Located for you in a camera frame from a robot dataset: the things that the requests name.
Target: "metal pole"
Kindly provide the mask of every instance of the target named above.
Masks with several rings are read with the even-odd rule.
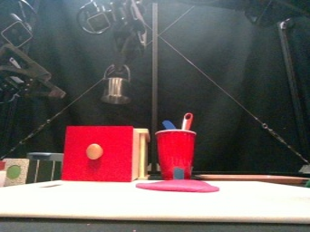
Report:
[[[292,29],[292,27],[293,27],[293,21],[292,19],[289,19],[281,24],[278,24],[278,34],[280,34],[284,59],[285,59],[285,64],[286,64],[286,71],[288,71],[288,78],[289,78],[289,85],[290,85],[290,96],[292,96],[292,102],[293,102],[293,108],[294,108],[294,114],[296,114],[296,123],[297,123],[300,142],[302,146],[302,153],[309,155],[310,149],[309,149],[309,141],[306,138],[304,109],[302,109],[301,99],[298,97],[300,91],[298,91],[297,77],[296,77],[296,72],[294,72],[294,67],[293,67],[292,51],[290,51],[289,37],[288,37],[288,32]]]
[[[153,88],[151,88],[151,172],[157,172],[158,151],[155,132],[158,131],[158,3],[153,3]]]

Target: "round knob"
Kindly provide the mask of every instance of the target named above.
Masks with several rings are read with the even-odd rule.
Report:
[[[103,155],[103,149],[98,144],[91,144],[86,150],[87,157],[91,160],[97,160]]]

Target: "table surface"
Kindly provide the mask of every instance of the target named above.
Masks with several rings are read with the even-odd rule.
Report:
[[[310,224],[310,188],[207,181],[218,192],[169,192],[134,182],[51,181],[0,188],[0,217]]]

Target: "red plastic cup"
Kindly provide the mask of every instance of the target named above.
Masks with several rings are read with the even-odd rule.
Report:
[[[161,130],[155,135],[162,178],[174,179],[175,169],[181,169],[185,179],[190,179],[197,133],[191,130]]]

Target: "black curtain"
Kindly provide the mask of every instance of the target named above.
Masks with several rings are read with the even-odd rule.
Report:
[[[114,62],[113,35],[111,31],[93,35],[79,27],[77,13],[86,3],[40,2],[30,56],[52,73],[51,82],[67,96],[58,100],[19,99],[8,148],[62,114],[10,157],[26,157],[27,152],[36,151],[63,152],[69,125],[151,129],[153,3],[145,13],[149,46],[145,55],[130,63],[133,101],[126,105],[101,101],[103,83],[97,83]],[[242,11],[179,1],[161,1],[158,17],[158,129],[163,129],[163,120],[181,127],[183,115],[194,113],[194,170],[297,172],[304,161],[261,123],[302,150],[278,25],[262,27],[252,24]],[[309,19],[300,17],[290,46],[306,119],[309,32]]]

